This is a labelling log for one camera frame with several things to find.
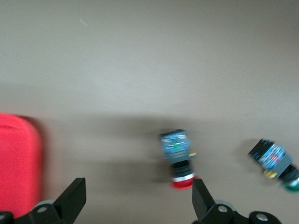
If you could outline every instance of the red bottle cap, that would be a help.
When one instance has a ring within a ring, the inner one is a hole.
[[[185,180],[185,181],[172,182],[171,186],[175,190],[188,190],[188,189],[192,188],[194,179],[200,179],[200,178],[198,176],[194,176],[191,179],[188,179],[188,180]]]

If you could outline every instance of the beige wall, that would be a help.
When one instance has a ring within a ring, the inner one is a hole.
[[[269,138],[299,164],[298,21],[298,1],[1,1],[1,111],[44,127],[45,197],[87,178],[77,223],[192,223],[166,128],[189,131],[214,198],[297,223],[246,154]]]

